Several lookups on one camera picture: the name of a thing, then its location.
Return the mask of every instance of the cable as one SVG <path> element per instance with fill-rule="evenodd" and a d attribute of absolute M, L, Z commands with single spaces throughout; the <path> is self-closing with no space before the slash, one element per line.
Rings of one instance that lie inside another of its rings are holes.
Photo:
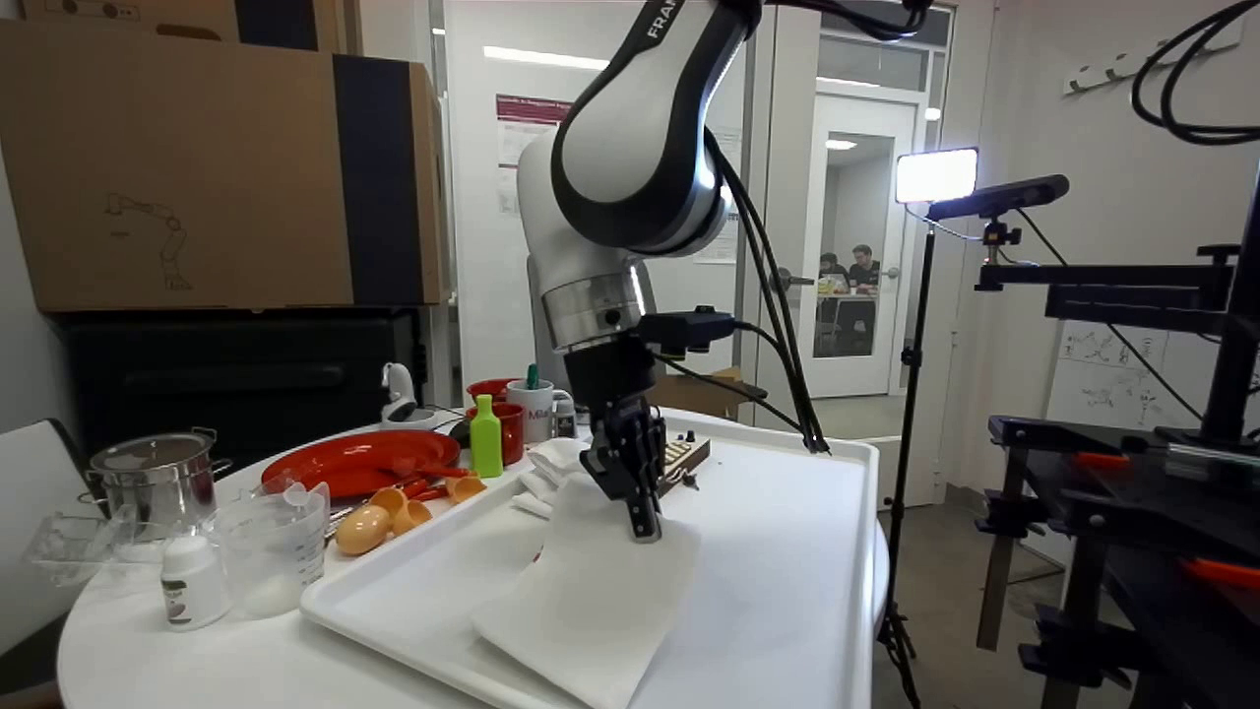
<path fill-rule="evenodd" d="M 798 419 L 798 428 L 803 428 L 803 444 L 810 455 L 824 455 L 831 444 L 828 444 L 828 432 L 824 432 L 824 426 L 814 419 L 814 404 L 810 404 L 807 384 L 803 384 L 787 297 L 772 284 L 772 272 L 780 272 L 780 266 L 776 266 L 776 251 L 766 245 L 763 221 L 759 221 L 739 175 L 727 167 L 727 157 L 726 157 L 726 149 L 718 145 L 714 134 L 703 134 L 703 145 L 710 145 L 714 167 L 727 183 L 727 190 L 736 196 L 736 209 L 739 209 L 739 225 L 745 225 L 745 238 L 749 238 L 755 279 L 759 279 L 759 297 L 763 297 L 763 308 L 766 308 L 766 318 L 772 318 L 772 330 L 776 330 L 776 334 L 763 334 L 763 338 L 776 343 L 776 355 L 782 359 L 782 376 L 787 376 L 790 406 L 794 406 L 794 419 Z"/>
<path fill-rule="evenodd" d="M 904 10 L 900 24 L 853 14 L 843 0 L 772 0 L 772 6 L 790 6 L 790 10 L 810 10 L 810 14 L 824 14 L 824 16 L 843 16 L 858 33 L 874 37 L 874 39 L 900 39 L 900 37 L 915 37 L 928 21 L 928 6 L 932 0 L 915 0 L 915 10 L 900 6 Z"/>
<path fill-rule="evenodd" d="M 776 414 L 776 419 L 780 419 L 782 426 L 790 426 L 794 432 L 803 432 L 798 423 L 790 423 L 780 406 L 759 404 L 759 397 L 751 397 L 751 396 L 739 390 L 739 386 L 727 386 L 727 384 L 721 384 L 721 377 L 710 377 L 710 376 L 700 376 L 700 369 L 688 369 L 688 365 L 681 365 L 679 359 L 664 359 L 664 355 L 659 355 L 659 362 L 664 362 L 669 369 L 679 369 L 679 376 L 685 376 L 685 377 L 694 377 L 694 384 L 703 384 L 703 386 L 714 386 L 714 390 L 727 390 L 727 396 L 736 396 L 736 397 L 745 397 L 745 404 Z"/>
<path fill-rule="evenodd" d="M 772 338 L 766 330 L 759 330 L 755 323 L 736 323 L 736 330 L 751 330 L 755 338 L 763 338 L 766 348 L 776 348 L 780 352 L 780 359 L 782 359 L 782 348 L 780 348 L 780 338 Z"/>
<path fill-rule="evenodd" d="M 1190 24 L 1184 33 L 1177 33 L 1171 44 L 1163 44 L 1147 62 L 1143 70 L 1135 77 L 1135 88 L 1131 88 L 1131 107 L 1143 121 L 1156 126 L 1156 129 L 1171 129 L 1172 138 L 1180 142 L 1194 142 L 1194 145 L 1239 145 L 1239 142 L 1257 142 L 1260 138 L 1260 126 L 1204 126 L 1204 121 L 1180 121 L 1177 119 L 1177 88 L 1190 70 L 1194 60 L 1200 60 L 1211 44 L 1211 37 L 1221 37 L 1227 24 L 1236 24 L 1239 16 L 1249 16 L 1260 0 L 1239 0 L 1239 6 L 1227 6 L 1196 24 Z M 1167 83 L 1163 83 L 1163 102 L 1156 112 L 1147 107 L 1147 83 L 1151 77 L 1172 54 L 1177 62 L 1171 66 Z"/>
<path fill-rule="evenodd" d="M 1034 242 L 1068 267 L 1064 251 L 1050 245 L 1050 238 L 1032 221 L 1026 209 L 1017 209 L 1022 218 L 1022 225 L 1034 233 Z M 1180 406 L 1190 409 L 1196 423 L 1204 423 L 1200 409 L 1194 409 L 1180 390 L 1114 327 L 1106 323 L 1106 330 L 1143 362 L 1143 369 Z"/>

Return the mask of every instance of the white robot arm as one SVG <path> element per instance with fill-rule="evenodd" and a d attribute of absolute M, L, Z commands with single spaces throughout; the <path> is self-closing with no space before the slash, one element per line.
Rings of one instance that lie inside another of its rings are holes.
<path fill-rule="evenodd" d="M 869 33 L 865 16 L 836 0 L 782 6 L 840 14 Z M 908 33 L 928 0 L 900 6 Z M 661 536 L 664 448 L 664 426 L 642 404 L 652 352 L 633 330 L 648 304 L 638 262 L 696 251 L 726 225 L 703 119 L 759 10 L 763 0 L 646 0 L 608 70 L 556 138 L 525 149 L 517 175 L 549 338 L 592 409 L 596 444 L 581 465 L 609 501 L 626 501 L 638 541 Z"/>

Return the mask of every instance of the tripod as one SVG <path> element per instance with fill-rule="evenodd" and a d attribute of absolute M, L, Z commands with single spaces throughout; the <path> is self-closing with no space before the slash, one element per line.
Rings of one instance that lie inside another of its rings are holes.
<path fill-rule="evenodd" d="M 923 249 L 923 276 L 919 276 L 919 310 L 915 310 L 915 334 L 900 352 L 900 365 L 908 369 L 904 377 L 904 419 L 900 419 L 900 457 L 898 457 L 898 484 L 891 503 L 891 607 L 878 625 L 878 641 L 886 645 L 891 663 L 900 675 L 900 694 L 919 709 L 919 685 L 915 685 L 915 641 L 904 632 L 904 615 L 898 607 L 898 558 L 900 558 L 900 522 L 904 522 L 904 477 L 908 477 L 908 436 L 915 436 L 915 406 L 919 406 L 919 369 L 923 369 L 923 330 L 928 318 L 928 291 L 932 291 L 932 251 L 937 251 L 937 233 L 924 238 Z"/>

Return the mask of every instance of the white chair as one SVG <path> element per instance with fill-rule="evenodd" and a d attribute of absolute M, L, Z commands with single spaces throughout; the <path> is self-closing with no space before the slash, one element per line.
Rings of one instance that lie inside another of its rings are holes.
<path fill-rule="evenodd" d="M 29 548 L 54 513 L 98 516 L 84 501 L 85 484 L 52 423 L 0 432 L 0 653 L 71 610 L 76 587 L 52 583 Z"/>

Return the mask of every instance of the cardboard box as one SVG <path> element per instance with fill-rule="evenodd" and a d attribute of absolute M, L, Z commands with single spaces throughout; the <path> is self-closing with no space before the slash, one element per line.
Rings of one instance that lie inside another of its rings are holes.
<path fill-rule="evenodd" d="M 0 24 L 45 310 L 448 304 L 425 66 Z"/>
<path fill-rule="evenodd" d="M 22 0 L 30 24 L 113 24 L 159 37 L 352 50 L 356 0 Z"/>
<path fill-rule="evenodd" d="M 703 377 L 718 377 L 727 386 L 749 386 L 739 369 L 714 369 Z M 736 423 L 739 404 L 749 404 L 749 397 L 721 390 L 721 386 L 710 386 L 710 384 L 696 384 L 696 377 L 669 376 L 669 377 L 659 377 L 652 390 L 646 390 L 646 404 Z"/>

